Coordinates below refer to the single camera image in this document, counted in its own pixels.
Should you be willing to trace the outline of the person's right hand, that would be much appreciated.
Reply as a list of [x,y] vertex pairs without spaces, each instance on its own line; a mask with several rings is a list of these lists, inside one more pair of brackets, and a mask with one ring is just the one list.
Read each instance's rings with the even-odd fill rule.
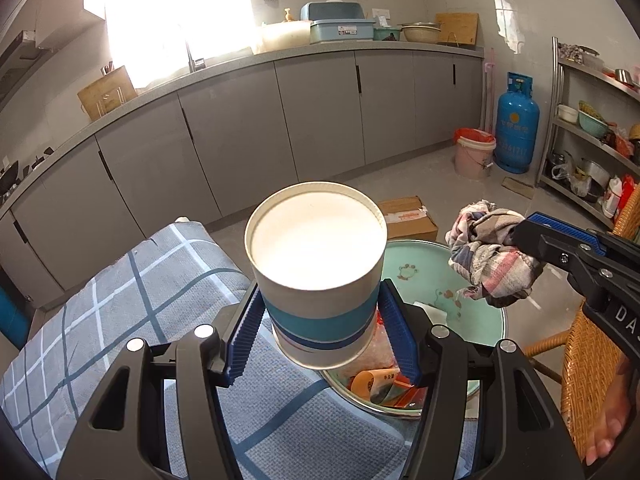
[[587,466],[591,466],[598,458],[608,456],[616,439],[622,434],[632,407],[629,391],[633,374],[631,362],[626,356],[621,356],[601,411],[588,434],[585,455]]

